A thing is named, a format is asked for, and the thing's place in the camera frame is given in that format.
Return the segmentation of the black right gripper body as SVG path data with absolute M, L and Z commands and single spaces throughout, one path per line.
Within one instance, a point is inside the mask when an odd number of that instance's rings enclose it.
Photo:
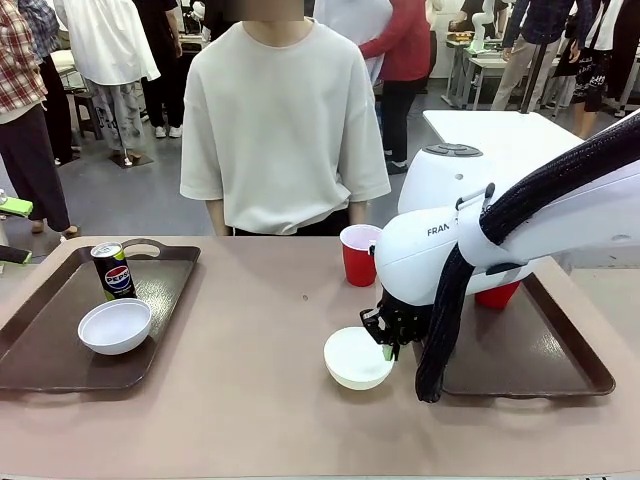
M 383 343 L 407 345 L 426 336 L 426 307 L 402 302 L 384 291 L 378 302 L 378 314 L 384 323 Z

